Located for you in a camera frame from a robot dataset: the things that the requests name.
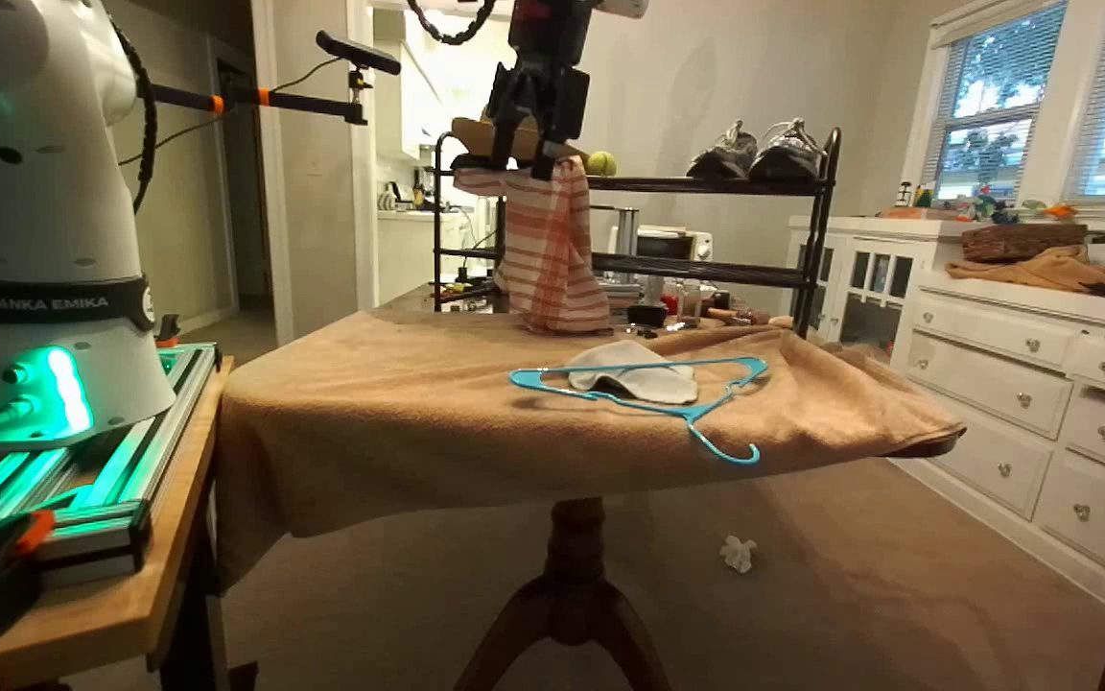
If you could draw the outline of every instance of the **window frame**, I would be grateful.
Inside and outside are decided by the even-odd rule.
[[[979,0],[932,20],[902,181],[930,181],[942,171],[961,71],[956,47],[1052,3],[1057,0]],[[1036,104],[1013,199],[1071,199],[1105,214],[1105,195],[1085,195],[1082,181],[1105,130],[1105,0],[1063,3],[1052,75]]]

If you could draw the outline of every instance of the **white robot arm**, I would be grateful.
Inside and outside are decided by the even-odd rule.
[[[173,402],[107,130],[132,104],[102,0],[0,0],[0,451]]]

